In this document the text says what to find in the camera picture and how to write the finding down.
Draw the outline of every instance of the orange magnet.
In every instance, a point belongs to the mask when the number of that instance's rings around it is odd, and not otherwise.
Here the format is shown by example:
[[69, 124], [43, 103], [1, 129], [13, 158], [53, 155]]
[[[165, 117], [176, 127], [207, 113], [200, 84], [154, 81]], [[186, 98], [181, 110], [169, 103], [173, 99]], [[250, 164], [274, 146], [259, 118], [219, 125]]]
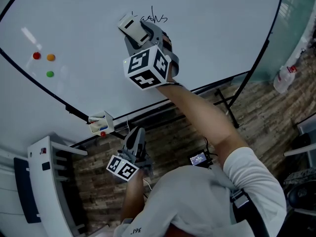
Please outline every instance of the orange magnet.
[[34, 59], [34, 60], [40, 59], [40, 53], [39, 53], [39, 52], [35, 52], [35, 53], [33, 54], [33, 59]]
[[47, 60], [48, 60], [48, 61], [54, 61], [54, 60], [55, 60], [55, 55], [49, 54], [49, 55], [47, 56]]

